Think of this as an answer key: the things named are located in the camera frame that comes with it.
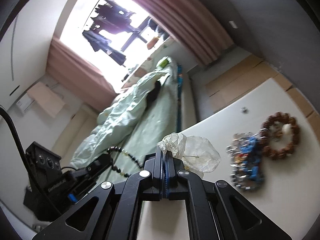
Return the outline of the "clear plastic bag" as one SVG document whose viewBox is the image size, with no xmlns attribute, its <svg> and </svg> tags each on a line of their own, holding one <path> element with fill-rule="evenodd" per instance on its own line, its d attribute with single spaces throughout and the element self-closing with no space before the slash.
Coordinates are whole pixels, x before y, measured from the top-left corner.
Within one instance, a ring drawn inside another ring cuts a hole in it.
<svg viewBox="0 0 320 240">
<path fill-rule="evenodd" d="M 210 141 L 203 137 L 171 133 L 157 145 L 164 154 L 172 153 L 174 158 L 183 161 L 186 170 L 201 178 L 204 174 L 215 171 L 221 162 L 220 154 Z"/>
</svg>

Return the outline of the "blue flower knot ornament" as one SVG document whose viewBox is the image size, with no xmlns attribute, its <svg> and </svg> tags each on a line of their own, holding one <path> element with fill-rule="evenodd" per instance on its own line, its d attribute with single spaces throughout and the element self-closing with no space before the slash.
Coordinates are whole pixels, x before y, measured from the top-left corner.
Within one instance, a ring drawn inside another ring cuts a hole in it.
<svg viewBox="0 0 320 240">
<path fill-rule="evenodd" d="M 262 154 L 256 137 L 240 139 L 233 155 L 234 183 L 237 187 L 252 190 L 264 182 L 261 171 Z"/>
</svg>

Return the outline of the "light green duvet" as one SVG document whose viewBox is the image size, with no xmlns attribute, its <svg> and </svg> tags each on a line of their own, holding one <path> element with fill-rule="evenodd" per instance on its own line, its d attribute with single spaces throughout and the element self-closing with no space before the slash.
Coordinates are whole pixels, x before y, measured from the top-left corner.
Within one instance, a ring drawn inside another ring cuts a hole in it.
<svg viewBox="0 0 320 240">
<path fill-rule="evenodd" d="M 121 94 L 118 102 L 103 110 L 97 117 L 97 126 L 75 150 L 71 166 L 85 167 L 105 149 L 123 141 L 134 130 L 146 110 L 146 97 L 155 88 L 156 81 L 165 81 L 171 74 L 172 71 L 168 69 L 149 72 Z"/>
</svg>

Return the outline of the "black garment on bed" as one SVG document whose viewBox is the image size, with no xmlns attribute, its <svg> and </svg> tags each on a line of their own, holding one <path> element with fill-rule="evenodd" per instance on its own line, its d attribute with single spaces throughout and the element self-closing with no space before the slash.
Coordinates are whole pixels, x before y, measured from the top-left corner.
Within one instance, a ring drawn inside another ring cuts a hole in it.
<svg viewBox="0 0 320 240">
<path fill-rule="evenodd" d="M 157 99 L 160 89 L 161 89 L 161 83 L 159 81 L 156 81 L 154 89 L 147 94 L 147 97 L 146 97 L 147 106 L 152 104 Z"/>
</svg>

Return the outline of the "pink curtain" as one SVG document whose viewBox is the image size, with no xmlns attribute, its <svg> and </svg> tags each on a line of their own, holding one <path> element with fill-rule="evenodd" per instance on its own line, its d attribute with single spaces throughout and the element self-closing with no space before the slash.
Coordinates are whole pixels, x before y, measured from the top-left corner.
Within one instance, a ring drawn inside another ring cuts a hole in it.
<svg viewBox="0 0 320 240">
<path fill-rule="evenodd" d="M 233 45 L 224 27 L 199 0 L 133 0 L 151 14 L 168 33 L 206 66 Z M 116 97 L 101 71 L 64 45 L 52 39 L 46 72 L 97 111 Z"/>
</svg>

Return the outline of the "hanging dark clothes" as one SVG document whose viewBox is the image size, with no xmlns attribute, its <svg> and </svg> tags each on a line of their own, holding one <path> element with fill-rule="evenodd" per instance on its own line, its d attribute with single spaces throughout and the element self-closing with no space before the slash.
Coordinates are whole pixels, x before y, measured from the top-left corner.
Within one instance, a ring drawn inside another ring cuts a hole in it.
<svg viewBox="0 0 320 240">
<path fill-rule="evenodd" d="M 147 40 L 141 36 L 141 33 L 148 26 L 151 17 L 146 17 L 138 27 L 133 27 L 131 25 L 131 16 L 135 14 L 134 12 L 126 10 L 114 0 L 104 1 L 104 4 L 99 4 L 95 7 L 94 12 L 97 13 L 97 16 L 91 18 L 93 20 L 92 25 L 88 30 L 84 30 L 82 35 L 95 52 L 102 50 L 113 61 L 122 66 L 126 61 L 126 56 L 123 52 L 132 41 L 138 38 L 144 43 L 147 42 Z M 130 33 L 131 36 L 122 46 L 121 50 L 116 50 L 111 46 L 111 40 L 99 33 L 102 30 L 113 35 L 118 35 L 123 32 Z"/>
</svg>

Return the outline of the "white wall switch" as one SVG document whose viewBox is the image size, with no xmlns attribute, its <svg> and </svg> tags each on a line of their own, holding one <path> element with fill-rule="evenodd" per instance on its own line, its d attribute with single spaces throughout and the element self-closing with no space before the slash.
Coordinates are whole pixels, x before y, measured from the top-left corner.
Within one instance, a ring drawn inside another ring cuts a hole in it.
<svg viewBox="0 0 320 240">
<path fill-rule="evenodd" d="M 234 21 L 229 21 L 229 24 L 232 26 L 233 29 L 238 29 L 238 26 Z"/>
</svg>

